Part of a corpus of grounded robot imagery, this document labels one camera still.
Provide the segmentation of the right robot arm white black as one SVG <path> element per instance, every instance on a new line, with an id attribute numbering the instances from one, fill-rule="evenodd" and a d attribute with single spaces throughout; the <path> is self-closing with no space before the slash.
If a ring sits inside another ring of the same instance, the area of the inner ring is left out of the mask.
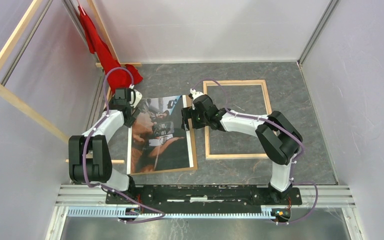
<path id="1" fill-rule="evenodd" d="M 272 161 L 269 199 L 275 204 L 286 201 L 293 182 L 292 164 L 304 151 L 303 138 L 291 122 L 279 111 L 253 115 L 227 107 L 218 108 L 207 94 L 200 91 L 190 93 L 189 98 L 192 105 L 181 110 L 182 128 L 189 131 L 209 127 L 256 137 Z"/>

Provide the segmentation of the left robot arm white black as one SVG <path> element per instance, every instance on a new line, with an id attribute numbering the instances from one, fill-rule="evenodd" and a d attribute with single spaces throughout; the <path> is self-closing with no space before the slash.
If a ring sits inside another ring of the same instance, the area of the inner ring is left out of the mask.
<path id="1" fill-rule="evenodd" d="M 140 111 L 142 94 L 132 88 L 118 88 L 102 116 L 89 130 L 68 140 L 68 172 L 72 182 L 118 191 L 125 204 L 133 203 L 137 190 L 131 176 L 113 168 L 108 143 L 122 126 L 132 127 Z"/>

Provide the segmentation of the wooden picture frame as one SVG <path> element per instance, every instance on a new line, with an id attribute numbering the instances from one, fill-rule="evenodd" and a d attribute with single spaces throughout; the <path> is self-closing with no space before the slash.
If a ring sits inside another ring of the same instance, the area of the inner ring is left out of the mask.
<path id="1" fill-rule="evenodd" d="M 267 114 L 271 114 L 272 106 L 270 102 L 269 92 L 264 79 L 255 80 L 221 80 L 219 81 L 222 87 L 224 86 L 260 86 L 264 99 L 264 105 Z M 208 127 L 204 128 L 205 140 L 205 159 L 206 160 L 225 160 L 225 159 L 267 159 L 265 153 L 241 153 L 241 154 L 211 154 L 210 150 L 210 130 Z"/>

